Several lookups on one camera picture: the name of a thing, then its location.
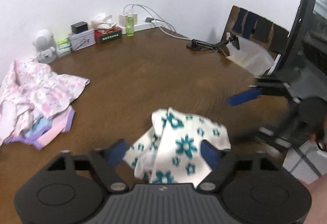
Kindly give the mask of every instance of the chair backrest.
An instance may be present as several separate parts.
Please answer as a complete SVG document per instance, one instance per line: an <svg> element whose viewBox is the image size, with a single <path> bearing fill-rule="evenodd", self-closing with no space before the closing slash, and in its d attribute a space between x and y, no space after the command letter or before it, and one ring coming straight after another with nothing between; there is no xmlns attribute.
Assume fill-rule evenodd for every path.
<svg viewBox="0 0 327 224"><path fill-rule="evenodd" d="M227 32L257 43L274 59L278 54L285 54L289 31L246 9L232 7L222 39L226 39Z"/></svg>

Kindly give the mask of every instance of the tissue box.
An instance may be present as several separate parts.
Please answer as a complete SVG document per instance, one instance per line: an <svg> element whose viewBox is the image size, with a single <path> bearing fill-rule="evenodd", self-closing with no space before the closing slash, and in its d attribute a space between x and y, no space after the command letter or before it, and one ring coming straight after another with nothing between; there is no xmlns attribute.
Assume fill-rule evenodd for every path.
<svg viewBox="0 0 327 224"><path fill-rule="evenodd" d="M72 50L80 50L91 46L95 44L94 29L91 28L79 34L70 34L68 39L70 40Z"/></svg>
<svg viewBox="0 0 327 224"><path fill-rule="evenodd" d="M95 35L96 42L99 44L102 44L102 43L106 43L108 41L112 41L114 39L122 37L122 30L119 27L115 27L114 29L112 29L111 31L109 31L107 33L101 33L101 32L95 31L94 35Z"/></svg>

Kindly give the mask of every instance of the power adapter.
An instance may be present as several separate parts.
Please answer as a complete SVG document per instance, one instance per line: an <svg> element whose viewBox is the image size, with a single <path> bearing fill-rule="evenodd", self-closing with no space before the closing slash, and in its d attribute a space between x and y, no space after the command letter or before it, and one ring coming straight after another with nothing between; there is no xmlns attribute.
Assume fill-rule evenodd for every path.
<svg viewBox="0 0 327 224"><path fill-rule="evenodd" d="M118 19L118 24L122 27L126 27L126 14L120 14L119 15L119 19ZM137 14L133 14L133 18L134 18L134 25L137 24Z"/></svg>
<svg viewBox="0 0 327 224"><path fill-rule="evenodd" d="M147 17L147 18L145 19L145 22L146 22L146 23L151 23L153 20L154 20L154 18L152 18L152 17Z"/></svg>

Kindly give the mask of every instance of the tissue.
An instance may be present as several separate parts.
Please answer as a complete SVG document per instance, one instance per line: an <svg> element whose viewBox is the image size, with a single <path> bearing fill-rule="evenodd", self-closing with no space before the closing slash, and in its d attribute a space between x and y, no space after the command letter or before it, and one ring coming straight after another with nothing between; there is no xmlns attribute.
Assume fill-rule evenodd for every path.
<svg viewBox="0 0 327 224"><path fill-rule="evenodd" d="M103 32L108 32L116 26L116 22L112 22L112 15L107 15L106 13L100 13L96 15L92 21L91 25L95 30Z"/></svg>

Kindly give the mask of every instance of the white cable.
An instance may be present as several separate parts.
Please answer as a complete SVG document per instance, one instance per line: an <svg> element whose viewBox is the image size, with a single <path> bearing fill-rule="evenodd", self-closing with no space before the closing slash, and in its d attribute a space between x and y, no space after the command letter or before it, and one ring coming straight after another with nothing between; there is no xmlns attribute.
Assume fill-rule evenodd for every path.
<svg viewBox="0 0 327 224"><path fill-rule="evenodd" d="M190 39L187 38L187 37L177 37L177 36L171 35L171 34L167 33L165 30L163 30L161 26L157 26L155 23L153 23L153 21L151 21L151 23L154 24L156 27L160 28L160 30L161 30L163 33L165 33L165 34L167 34L167 35L169 35L169 36L172 36L172 37L174 37L174 38L179 38L179 39L190 40Z"/></svg>
<svg viewBox="0 0 327 224"><path fill-rule="evenodd" d="M128 7L128 6L132 6L132 9L133 9L133 7L134 6L138 6L138 7L141 7L141 8L143 8L153 19L157 19L157 18L155 18L154 16L153 16L153 14L151 14L147 9L149 9L150 11L152 11L156 16L158 16L159 17L159 19L160 19L160 21L161 22L163 22L164 24L166 24L169 28L170 28L170 30L172 31L172 32L175 32L176 33L176 30L175 30L175 28L171 25L171 24L169 24L168 22L166 22L161 16L159 16L154 10L152 10L150 7L147 7L147 6L144 6L144 5L141 5L141 4L128 4L128 5L126 5L125 7L124 7L124 9L123 9L123 14L125 14L125 9L126 9L126 7ZM178 38L178 39L185 39L185 40L190 40L189 38L187 38L187 37L177 37L177 36L174 36L174 35L172 35L172 34L170 34L170 33L167 33L166 31L164 31L163 29L162 29L162 27L161 26L157 26L155 23L153 23L152 21L151 21L151 23L152 24L154 24L156 27L159 27L159 29L163 32L163 33L165 33L165 34L167 34L167 35L169 35L169 36L172 36L172 37L174 37L174 38Z"/></svg>
<svg viewBox="0 0 327 224"><path fill-rule="evenodd" d="M134 6L138 6L138 7L141 7L141 8L143 8L153 19L156 19L148 10L147 10L147 8L149 9L149 10L151 10L155 15L157 15L160 19L162 19L162 17L161 16L159 16L155 11L153 11L150 7L147 7L147 6L143 6L143 5L141 5L141 4L128 4L127 6L132 6L132 9L133 9L133 7ZM164 22L164 23L166 23L167 25L168 25L168 27L170 27L171 25L168 23L168 22L166 22L165 20L161 20L161 22Z"/></svg>

